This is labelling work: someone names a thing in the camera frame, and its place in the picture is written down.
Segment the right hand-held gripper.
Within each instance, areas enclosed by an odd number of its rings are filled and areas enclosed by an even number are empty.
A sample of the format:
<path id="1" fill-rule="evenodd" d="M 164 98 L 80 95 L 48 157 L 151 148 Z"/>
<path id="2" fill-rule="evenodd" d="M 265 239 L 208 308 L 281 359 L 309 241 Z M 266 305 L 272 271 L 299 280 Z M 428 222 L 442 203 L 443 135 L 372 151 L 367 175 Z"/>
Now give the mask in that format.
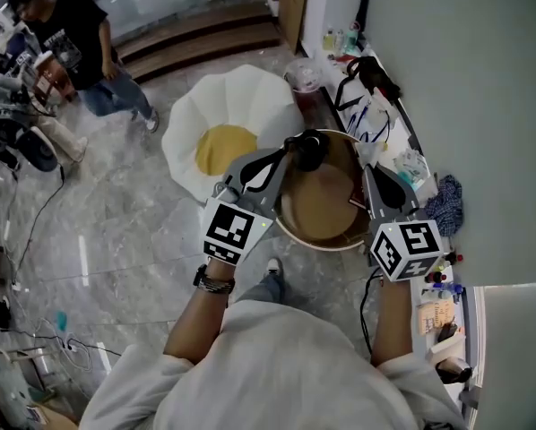
<path id="1" fill-rule="evenodd" d="M 368 247 L 390 281 L 423 279 L 443 257 L 437 224 L 420 208 L 406 181 L 377 163 L 363 169 L 364 195 L 370 216 Z"/>

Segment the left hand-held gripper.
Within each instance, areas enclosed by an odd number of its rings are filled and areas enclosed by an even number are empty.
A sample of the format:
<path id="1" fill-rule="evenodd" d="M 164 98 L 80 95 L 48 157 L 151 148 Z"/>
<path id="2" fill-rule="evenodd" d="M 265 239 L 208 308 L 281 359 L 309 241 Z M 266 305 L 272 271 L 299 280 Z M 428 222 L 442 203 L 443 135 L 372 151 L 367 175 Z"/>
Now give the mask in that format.
<path id="1" fill-rule="evenodd" d="M 287 169 L 283 148 L 261 149 L 235 159 L 207 199 L 203 252 L 232 266 L 242 263 L 272 226 Z"/>

